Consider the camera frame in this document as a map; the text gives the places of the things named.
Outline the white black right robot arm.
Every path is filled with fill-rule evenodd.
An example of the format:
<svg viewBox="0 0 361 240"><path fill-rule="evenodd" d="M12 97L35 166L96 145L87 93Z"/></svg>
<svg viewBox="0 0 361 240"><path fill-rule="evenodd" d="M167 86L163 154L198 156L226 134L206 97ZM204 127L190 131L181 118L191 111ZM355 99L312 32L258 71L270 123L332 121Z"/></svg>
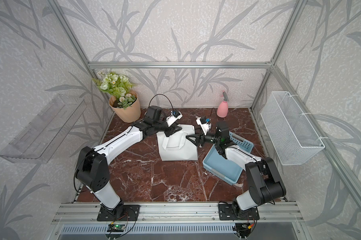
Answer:
<svg viewBox="0 0 361 240"><path fill-rule="evenodd" d="M232 217L237 220L259 220L257 207L286 195L286 188L273 159L257 157L240 148L229 136L225 122L218 122L215 132L210 131L210 119L197 118L201 128L198 134L186 139L197 147L213 144L217 153L246 171L248 190L236 197L231 204Z"/></svg>

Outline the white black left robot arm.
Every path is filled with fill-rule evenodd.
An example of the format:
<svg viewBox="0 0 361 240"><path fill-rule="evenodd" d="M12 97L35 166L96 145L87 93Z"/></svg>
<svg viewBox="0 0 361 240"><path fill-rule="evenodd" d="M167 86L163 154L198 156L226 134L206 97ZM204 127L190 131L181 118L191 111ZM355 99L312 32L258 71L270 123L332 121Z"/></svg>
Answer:
<svg viewBox="0 0 361 240"><path fill-rule="evenodd" d="M176 123L182 118L178 110L172 110L165 119L162 108L150 106L143 119L135 121L124 132L104 144L80 150L74 180L80 181L101 202L101 213L108 220L120 220L127 215L123 200L110 183L110 163L122 152L145 138L159 132L167 137L182 130Z"/></svg>

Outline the white insulated delivery bag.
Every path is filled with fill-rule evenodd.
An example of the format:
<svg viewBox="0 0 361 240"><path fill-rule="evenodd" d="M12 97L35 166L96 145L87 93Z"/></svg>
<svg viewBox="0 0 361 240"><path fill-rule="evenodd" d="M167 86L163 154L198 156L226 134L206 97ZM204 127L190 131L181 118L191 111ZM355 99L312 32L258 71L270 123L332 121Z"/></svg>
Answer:
<svg viewBox="0 0 361 240"><path fill-rule="evenodd" d="M194 126L179 125L182 129L166 137L164 132L157 133L159 154L162 161L197 161L197 147L186 139L195 134Z"/></svg>

